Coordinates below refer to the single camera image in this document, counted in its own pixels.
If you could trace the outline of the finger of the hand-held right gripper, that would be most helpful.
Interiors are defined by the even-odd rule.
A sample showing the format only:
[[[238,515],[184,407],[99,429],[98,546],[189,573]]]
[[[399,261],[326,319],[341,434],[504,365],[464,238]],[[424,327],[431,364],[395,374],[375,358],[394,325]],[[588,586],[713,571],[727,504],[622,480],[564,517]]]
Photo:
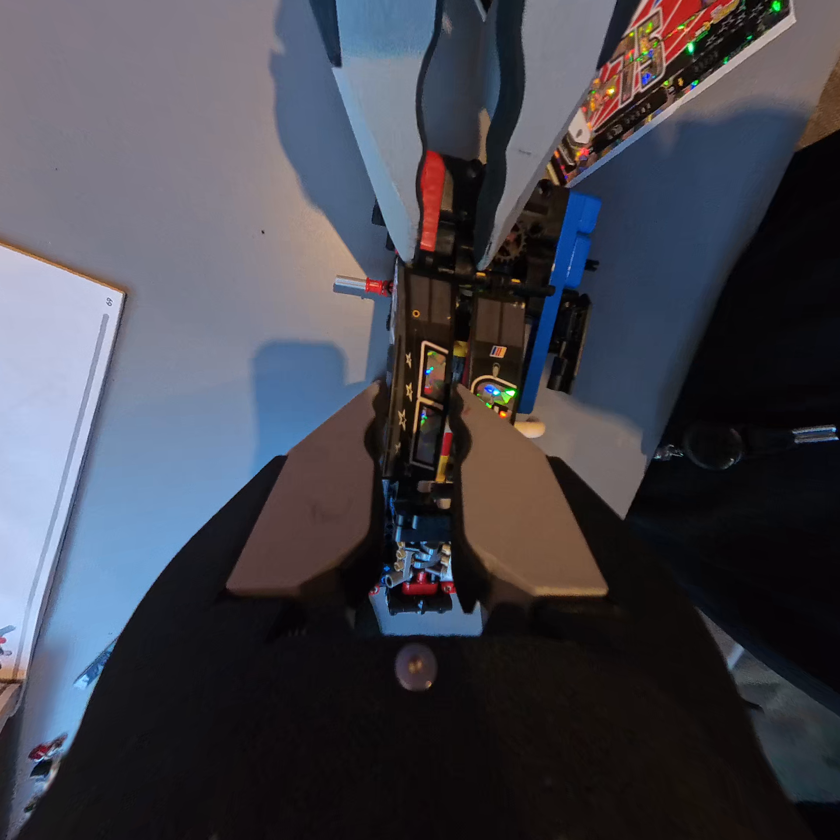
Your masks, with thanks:
[[[338,1],[333,69],[395,252],[413,262],[422,225],[424,158],[418,89],[438,33],[435,1]]]
[[[474,257],[487,268],[517,221],[592,80],[616,15],[611,1],[493,2],[498,70],[476,205]]]

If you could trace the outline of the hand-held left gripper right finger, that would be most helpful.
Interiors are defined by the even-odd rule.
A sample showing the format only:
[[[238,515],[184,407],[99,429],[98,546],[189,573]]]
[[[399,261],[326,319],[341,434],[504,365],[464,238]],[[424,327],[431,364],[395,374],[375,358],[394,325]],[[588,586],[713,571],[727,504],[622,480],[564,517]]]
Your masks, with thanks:
[[[463,385],[450,407],[453,575],[464,609],[605,597],[607,582],[543,451]]]

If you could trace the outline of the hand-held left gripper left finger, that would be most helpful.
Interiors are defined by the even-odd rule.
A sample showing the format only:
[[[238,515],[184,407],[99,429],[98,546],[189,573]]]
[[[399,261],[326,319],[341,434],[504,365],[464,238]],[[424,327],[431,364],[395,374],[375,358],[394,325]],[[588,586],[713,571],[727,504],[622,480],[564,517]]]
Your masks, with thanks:
[[[229,594],[356,601],[371,587],[364,556],[382,488],[366,439],[383,396],[374,382],[290,450],[227,578]]]

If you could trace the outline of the toy brick car model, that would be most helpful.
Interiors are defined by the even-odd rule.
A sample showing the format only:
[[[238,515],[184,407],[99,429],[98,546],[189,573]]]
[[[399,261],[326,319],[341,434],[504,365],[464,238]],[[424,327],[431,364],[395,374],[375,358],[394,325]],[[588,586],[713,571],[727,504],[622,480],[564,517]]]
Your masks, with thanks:
[[[500,419],[539,447],[544,423],[533,410],[543,367],[548,386],[567,392],[578,371],[592,308],[578,292],[588,268],[600,200],[570,192],[548,176],[538,182],[496,257],[474,260],[476,200],[484,166],[431,154],[422,175],[426,209],[415,273],[448,281],[455,290],[455,342],[447,421],[432,480],[384,477],[385,557],[371,592],[386,633],[407,634],[408,617],[430,616],[433,633],[477,634],[479,609],[467,612],[453,575],[454,435],[452,394],[463,385]],[[333,290],[392,305],[392,280],[336,276]],[[386,327],[391,342],[390,311]]]

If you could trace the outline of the black starred brick panel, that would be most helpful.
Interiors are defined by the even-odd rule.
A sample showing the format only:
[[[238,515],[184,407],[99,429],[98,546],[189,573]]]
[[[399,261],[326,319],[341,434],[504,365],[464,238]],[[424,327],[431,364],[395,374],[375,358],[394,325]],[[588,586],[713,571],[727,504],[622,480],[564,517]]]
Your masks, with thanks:
[[[455,290],[446,280],[395,267],[386,381],[384,477],[433,480],[438,472],[452,384]]]

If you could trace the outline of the holographic sticker sheet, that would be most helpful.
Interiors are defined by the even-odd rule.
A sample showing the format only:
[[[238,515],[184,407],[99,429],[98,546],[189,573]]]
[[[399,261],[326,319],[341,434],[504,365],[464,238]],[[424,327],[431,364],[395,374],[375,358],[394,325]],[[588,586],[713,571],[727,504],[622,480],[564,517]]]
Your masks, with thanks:
[[[553,152],[549,179],[582,180],[794,23],[792,1],[638,3]]]

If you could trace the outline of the open instruction booklet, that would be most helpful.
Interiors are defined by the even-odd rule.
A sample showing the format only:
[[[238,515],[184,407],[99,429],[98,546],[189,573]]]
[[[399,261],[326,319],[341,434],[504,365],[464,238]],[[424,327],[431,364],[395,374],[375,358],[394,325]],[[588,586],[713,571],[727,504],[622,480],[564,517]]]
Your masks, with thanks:
[[[26,681],[125,293],[1,246],[1,680]]]

